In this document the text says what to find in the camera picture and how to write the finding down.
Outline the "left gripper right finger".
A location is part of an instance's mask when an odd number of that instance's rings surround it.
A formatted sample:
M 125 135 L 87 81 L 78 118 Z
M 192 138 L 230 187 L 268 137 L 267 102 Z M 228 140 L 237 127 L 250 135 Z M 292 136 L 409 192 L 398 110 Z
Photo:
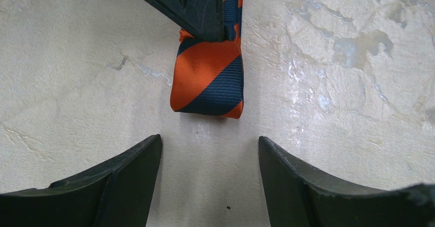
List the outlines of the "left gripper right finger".
M 271 226 L 434 226 L 434 185 L 385 191 L 352 183 L 265 136 L 259 166 Z

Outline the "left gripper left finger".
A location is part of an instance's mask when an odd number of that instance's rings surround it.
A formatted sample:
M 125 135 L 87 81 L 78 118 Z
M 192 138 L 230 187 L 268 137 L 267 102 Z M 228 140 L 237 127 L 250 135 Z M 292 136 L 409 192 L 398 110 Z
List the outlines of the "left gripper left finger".
M 1 194 L 1 226 L 145 226 L 162 148 L 152 135 L 45 189 Z

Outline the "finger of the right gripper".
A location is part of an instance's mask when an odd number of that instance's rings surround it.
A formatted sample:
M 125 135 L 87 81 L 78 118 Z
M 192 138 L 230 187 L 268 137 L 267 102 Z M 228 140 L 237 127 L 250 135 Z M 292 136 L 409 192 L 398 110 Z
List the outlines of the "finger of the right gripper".
M 224 40 L 223 0 L 144 0 L 193 37 Z

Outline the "orange navy striped tie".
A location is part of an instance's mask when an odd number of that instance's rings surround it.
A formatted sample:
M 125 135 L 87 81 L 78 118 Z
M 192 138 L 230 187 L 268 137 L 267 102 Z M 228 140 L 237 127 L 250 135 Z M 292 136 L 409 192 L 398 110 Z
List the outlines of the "orange navy striped tie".
M 223 0 L 223 42 L 206 42 L 180 30 L 170 106 L 175 112 L 240 118 L 244 73 L 243 0 Z

